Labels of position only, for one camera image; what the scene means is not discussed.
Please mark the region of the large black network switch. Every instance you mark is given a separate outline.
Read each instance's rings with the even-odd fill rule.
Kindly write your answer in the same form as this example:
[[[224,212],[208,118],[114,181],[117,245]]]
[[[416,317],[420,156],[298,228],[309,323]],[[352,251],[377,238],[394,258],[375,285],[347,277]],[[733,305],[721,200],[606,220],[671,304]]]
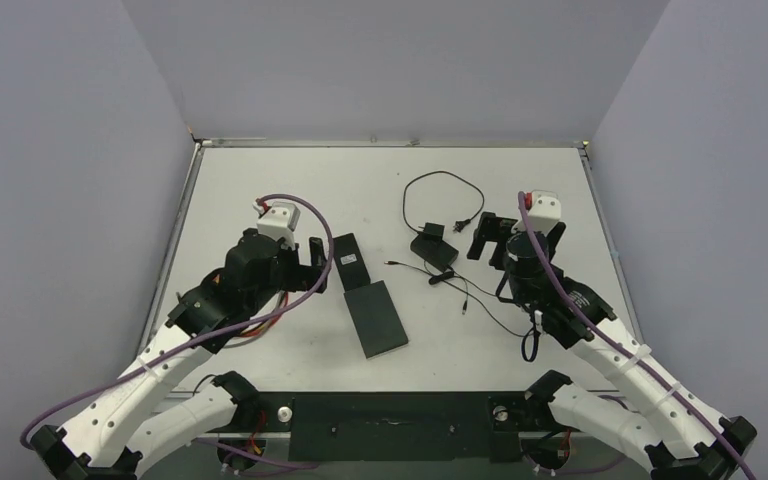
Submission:
[[[344,294],[363,353],[367,359],[409,343],[407,333],[384,281]]]

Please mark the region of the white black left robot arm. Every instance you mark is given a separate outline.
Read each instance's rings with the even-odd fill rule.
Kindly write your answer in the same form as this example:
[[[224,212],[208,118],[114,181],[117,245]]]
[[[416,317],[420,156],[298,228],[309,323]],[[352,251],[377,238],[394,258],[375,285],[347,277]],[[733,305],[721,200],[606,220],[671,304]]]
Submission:
[[[270,320],[262,309],[280,293],[299,293],[288,312],[327,285],[335,240],[309,240],[311,262],[299,261],[292,231],[244,231],[222,266],[186,291],[166,322],[114,381],[79,394],[32,420],[20,435],[56,479],[138,479],[158,460],[216,428],[251,427],[258,393],[231,371],[193,398],[160,414],[157,404],[237,332]]]

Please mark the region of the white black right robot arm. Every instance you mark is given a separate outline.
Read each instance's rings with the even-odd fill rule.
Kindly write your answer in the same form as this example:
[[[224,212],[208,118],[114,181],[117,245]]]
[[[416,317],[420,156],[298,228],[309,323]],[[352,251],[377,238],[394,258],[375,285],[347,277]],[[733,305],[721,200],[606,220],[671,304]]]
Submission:
[[[611,401],[555,370],[525,392],[524,413],[538,427],[553,423],[586,433],[642,467],[652,479],[728,479],[754,475],[745,455],[757,437],[744,417],[728,417],[672,376],[592,288],[551,262],[565,226],[548,234],[530,220],[481,214],[467,256],[488,243],[490,266],[502,271],[506,303],[524,311],[533,339],[548,336],[593,367],[620,394]]]

